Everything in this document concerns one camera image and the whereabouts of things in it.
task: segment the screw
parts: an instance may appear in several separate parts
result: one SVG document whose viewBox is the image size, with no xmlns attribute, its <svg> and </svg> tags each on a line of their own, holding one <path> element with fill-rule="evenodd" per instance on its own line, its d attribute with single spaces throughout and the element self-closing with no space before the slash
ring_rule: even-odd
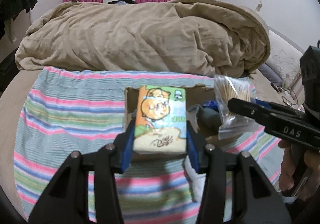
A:
<svg viewBox="0 0 320 224">
<path fill-rule="evenodd" d="M 106 149 L 113 150 L 113 149 L 115 149 L 115 145 L 114 144 L 107 144 Z"/>
<path fill-rule="evenodd" d="M 208 151 L 212 151 L 214 150 L 216 147 L 213 144 L 206 144 L 205 145 L 205 149 L 207 149 Z"/>
<path fill-rule="evenodd" d="M 71 157 L 74 158 L 74 159 L 78 158 L 79 155 L 80 155 L 80 152 L 79 152 L 79 151 L 73 151 L 73 152 L 71 153 Z"/>
<path fill-rule="evenodd" d="M 250 153 L 248 151 L 242 151 L 241 155 L 245 158 L 248 158 L 250 156 Z"/>
</svg>

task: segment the cardboard box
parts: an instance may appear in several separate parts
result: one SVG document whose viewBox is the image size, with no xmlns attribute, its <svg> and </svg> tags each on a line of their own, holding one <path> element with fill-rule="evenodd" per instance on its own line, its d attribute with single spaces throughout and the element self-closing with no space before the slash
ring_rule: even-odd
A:
<svg viewBox="0 0 320 224">
<path fill-rule="evenodd" d="M 205 101 L 214 100 L 215 93 L 213 88 L 206 86 L 195 85 L 193 87 L 175 86 L 184 88 L 186 90 L 186 108 L 193 105 L 202 105 Z M 132 120 L 132 113 L 138 105 L 139 89 L 127 88 L 125 90 L 125 116 L 124 116 L 124 127 L 127 128 L 129 122 Z M 195 130 L 195 132 L 201 133 L 207 140 L 208 143 L 214 144 L 218 147 L 225 146 L 233 141 L 235 138 L 218 140 L 217 135 L 213 135 L 213 131 L 206 127 L 200 120 L 197 119 L 195 113 L 187 113 L 187 120 L 189 120 Z M 154 155 L 139 155 L 133 153 L 133 161 L 145 161 L 155 160 L 160 158 L 176 159 L 183 158 L 185 155 L 169 155 L 169 154 L 154 154 Z"/>
</svg>

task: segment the striped towel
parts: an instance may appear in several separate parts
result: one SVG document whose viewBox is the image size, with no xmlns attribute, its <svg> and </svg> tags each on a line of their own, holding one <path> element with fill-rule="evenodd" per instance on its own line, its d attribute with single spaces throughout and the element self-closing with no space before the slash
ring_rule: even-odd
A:
<svg viewBox="0 0 320 224">
<path fill-rule="evenodd" d="M 213 87 L 211 78 L 189 74 L 44 68 L 23 106 L 14 150 L 16 187 L 27 217 L 71 151 L 97 151 L 124 131 L 125 89 L 145 84 Z M 275 182 L 282 160 L 277 143 L 278 139 L 260 128 L 223 149 L 232 153 L 250 150 Z M 199 204 L 192 201 L 183 160 L 132 162 L 125 174 L 116 175 L 125 223 L 195 223 Z M 88 195 L 89 217 L 95 221 L 92 174 Z"/>
</svg>

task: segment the finger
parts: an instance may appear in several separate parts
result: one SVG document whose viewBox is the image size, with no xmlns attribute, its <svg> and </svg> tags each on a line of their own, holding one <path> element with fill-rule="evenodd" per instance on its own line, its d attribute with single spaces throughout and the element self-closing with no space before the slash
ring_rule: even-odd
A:
<svg viewBox="0 0 320 224">
<path fill-rule="evenodd" d="M 299 194 L 299 199 L 305 201 L 316 193 L 317 189 L 319 188 L 320 184 L 320 173 L 313 172 L 310 177 L 308 178 L 305 186 L 303 187 L 302 191 Z"/>
<path fill-rule="evenodd" d="M 281 163 L 281 173 L 286 173 L 288 176 L 293 176 L 296 171 L 296 166 L 292 161 L 291 148 L 287 147 L 284 150 L 283 161 Z"/>
<path fill-rule="evenodd" d="M 313 171 L 319 171 L 320 169 L 320 154 L 306 151 L 304 153 L 304 162 L 307 166 L 311 167 Z"/>
<path fill-rule="evenodd" d="M 280 148 L 286 148 L 286 147 L 290 147 L 291 143 L 286 141 L 286 140 L 281 140 L 278 144 L 278 147 Z"/>
<path fill-rule="evenodd" d="M 279 177 L 279 189 L 281 191 L 290 190 L 294 185 L 294 180 L 292 176 L 287 175 L 285 172 L 282 172 Z"/>
</svg>

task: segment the beige comforter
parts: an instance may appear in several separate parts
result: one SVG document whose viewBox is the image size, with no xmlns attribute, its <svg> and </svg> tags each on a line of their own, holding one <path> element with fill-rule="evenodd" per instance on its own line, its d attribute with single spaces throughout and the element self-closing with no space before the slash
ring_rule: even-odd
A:
<svg viewBox="0 0 320 224">
<path fill-rule="evenodd" d="M 68 2 L 31 25 L 16 62 L 24 70 L 55 66 L 239 77 L 269 54 L 266 24 L 244 7 L 213 0 Z"/>
</svg>

